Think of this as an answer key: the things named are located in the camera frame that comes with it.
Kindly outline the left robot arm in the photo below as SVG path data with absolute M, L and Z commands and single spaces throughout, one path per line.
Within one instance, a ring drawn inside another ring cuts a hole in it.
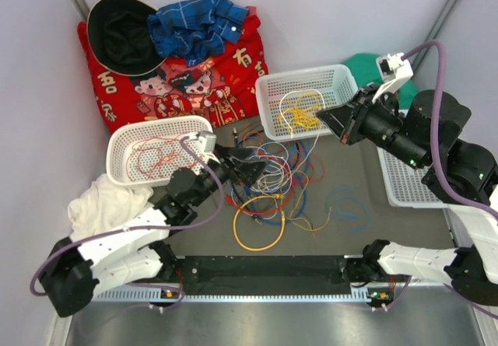
M 121 285 L 170 280 L 177 264 L 165 239 L 211 222 L 217 211 L 197 222 L 195 208 L 222 192 L 227 181 L 254 184 L 267 165 L 249 149 L 215 145 L 213 155 L 206 162 L 193 157 L 199 170 L 174 170 L 163 197 L 124 225 L 78 241 L 65 237 L 56 242 L 32 281 L 40 283 L 40 294 L 60 317 L 75 315 L 99 294 Z

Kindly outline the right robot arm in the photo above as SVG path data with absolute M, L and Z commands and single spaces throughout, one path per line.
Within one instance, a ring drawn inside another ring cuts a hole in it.
M 371 280 L 413 276 L 447 285 L 476 305 L 496 306 L 497 161 L 488 149 L 461 140 L 471 111 L 436 89 L 417 93 L 404 114 L 394 94 L 380 89 L 363 87 L 316 116 L 343 145 L 368 140 L 412 169 L 425 169 L 422 184 L 461 213 L 472 245 L 432 250 L 377 239 L 363 248 L 361 268 Z

